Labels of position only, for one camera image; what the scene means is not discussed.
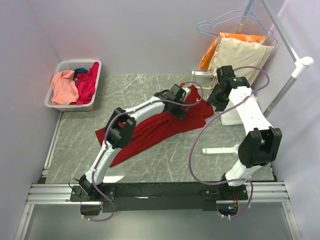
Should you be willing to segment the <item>magenta shirt in basket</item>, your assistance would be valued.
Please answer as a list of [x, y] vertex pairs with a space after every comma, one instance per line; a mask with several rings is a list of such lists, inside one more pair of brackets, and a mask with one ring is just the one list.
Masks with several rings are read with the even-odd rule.
[[74, 81], [78, 90], [78, 100], [73, 105], [89, 104], [96, 92], [96, 81], [100, 64], [96, 61], [87, 73], [78, 74]]

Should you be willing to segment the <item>orange hanging garment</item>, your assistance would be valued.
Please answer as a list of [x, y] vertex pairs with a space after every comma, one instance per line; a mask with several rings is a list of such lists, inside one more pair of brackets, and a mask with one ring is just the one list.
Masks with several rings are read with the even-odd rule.
[[216, 51], [218, 42], [221, 38], [234, 38], [240, 41], [244, 41], [247, 43], [259, 43], [263, 44], [267, 41], [268, 37], [266, 35], [247, 35], [247, 34], [239, 34], [239, 33], [227, 33], [221, 32], [217, 37], [215, 37], [210, 43], [208, 49], [206, 50], [204, 56], [202, 57], [198, 67], [202, 70], [208, 70], [212, 57]]

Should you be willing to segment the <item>salmon pink shirt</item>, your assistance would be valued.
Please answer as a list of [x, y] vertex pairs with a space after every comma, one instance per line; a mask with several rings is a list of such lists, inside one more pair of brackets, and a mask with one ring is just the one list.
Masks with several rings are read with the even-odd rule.
[[74, 82], [74, 70], [65, 70], [56, 73], [51, 80], [54, 105], [70, 105], [79, 99], [79, 92]]

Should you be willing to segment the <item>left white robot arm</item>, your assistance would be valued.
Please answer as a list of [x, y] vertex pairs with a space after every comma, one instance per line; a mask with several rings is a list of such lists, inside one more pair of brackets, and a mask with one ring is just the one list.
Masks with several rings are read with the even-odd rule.
[[186, 102], [190, 94], [191, 90], [188, 87], [174, 84], [171, 89], [157, 92], [135, 107], [116, 108], [104, 129], [102, 146], [96, 159], [90, 169], [80, 177], [82, 195], [88, 201], [96, 200], [100, 195], [98, 185], [102, 184], [117, 154], [133, 140], [135, 128], [143, 121], [163, 112], [182, 119], [188, 108], [197, 104]]

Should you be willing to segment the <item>dark blue shirt in basket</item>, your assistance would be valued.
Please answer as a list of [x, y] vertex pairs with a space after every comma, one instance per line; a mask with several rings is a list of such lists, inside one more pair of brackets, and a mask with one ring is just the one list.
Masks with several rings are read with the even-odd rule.
[[74, 70], [74, 75], [73, 75], [73, 81], [76, 82], [78, 80], [78, 75], [79, 74], [86, 74], [88, 72], [87, 69], [85, 68], [77, 68]]

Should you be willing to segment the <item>beige hanging garment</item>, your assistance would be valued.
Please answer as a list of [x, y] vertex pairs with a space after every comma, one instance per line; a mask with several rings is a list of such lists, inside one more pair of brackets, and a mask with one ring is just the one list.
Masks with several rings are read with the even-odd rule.
[[207, 74], [212, 76], [209, 89], [218, 83], [217, 69], [222, 66], [232, 66], [237, 76], [246, 77], [253, 84], [259, 71], [252, 67], [262, 68], [270, 57], [274, 47], [259, 42], [246, 42], [236, 38], [223, 38], [217, 44], [216, 50], [209, 63]]

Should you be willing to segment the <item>dark red t-shirt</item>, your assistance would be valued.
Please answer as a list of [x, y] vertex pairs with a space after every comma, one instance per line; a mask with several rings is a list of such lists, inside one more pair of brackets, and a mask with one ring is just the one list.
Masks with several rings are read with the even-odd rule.
[[[132, 141], [116, 155], [110, 167], [122, 163], [169, 137], [202, 128], [206, 124], [206, 119], [214, 113], [213, 107], [202, 99], [194, 85], [188, 88], [191, 89], [191, 93], [185, 101], [197, 104], [188, 108], [183, 119], [178, 119], [168, 112], [162, 112], [144, 120], [135, 127]], [[96, 135], [102, 146], [105, 128], [96, 131]]]

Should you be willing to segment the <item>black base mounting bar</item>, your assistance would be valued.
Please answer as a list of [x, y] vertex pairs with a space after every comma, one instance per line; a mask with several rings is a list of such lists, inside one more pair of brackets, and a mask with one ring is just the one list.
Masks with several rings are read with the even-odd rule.
[[72, 203], [80, 203], [80, 212], [97, 216], [99, 211], [202, 210], [216, 211], [218, 201], [247, 200], [244, 185], [230, 187], [204, 185], [199, 182], [102, 183], [98, 188], [108, 198], [93, 190], [91, 195], [78, 185], [70, 195]]

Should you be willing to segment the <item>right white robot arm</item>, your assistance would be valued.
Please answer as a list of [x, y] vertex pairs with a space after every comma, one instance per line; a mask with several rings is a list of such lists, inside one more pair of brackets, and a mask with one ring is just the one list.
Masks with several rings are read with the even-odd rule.
[[223, 175], [226, 183], [219, 187], [221, 197], [230, 200], [255, 171], [275, 161], [282, 131], [265, 118], [246, 77], [236, 76], [230, 65], [219, 67], [216, 75], [218, 83], [207, 102], [222, 112], [236, 110], [246, 134], [238, 146], [237, 162]]

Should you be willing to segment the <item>folded white t-shirt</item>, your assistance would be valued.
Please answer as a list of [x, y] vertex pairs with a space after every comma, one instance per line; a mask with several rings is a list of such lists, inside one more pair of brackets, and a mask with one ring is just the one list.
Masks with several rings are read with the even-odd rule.
[[244, 125], [246, 126], [250, 118], [248, 100], [250, 95], [232, 95], [229, 103], [221, 115], [221, 122], [224, 126]]

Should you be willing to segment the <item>aluminium rail frame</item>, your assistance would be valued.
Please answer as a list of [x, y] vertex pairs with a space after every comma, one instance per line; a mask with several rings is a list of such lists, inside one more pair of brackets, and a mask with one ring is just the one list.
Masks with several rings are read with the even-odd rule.
[[[283, 182], [255, 182], [252, 193], [252, 203], [282, 203], [292, 238], [294, 240], [302, 239], [290, 204], [289, 195]], [[25, 238], [35, 205], [70, 204], [70, 195], [71, 188], [67, 184], [32, 184], [14, 238], [16, 240], [23, 240]]]

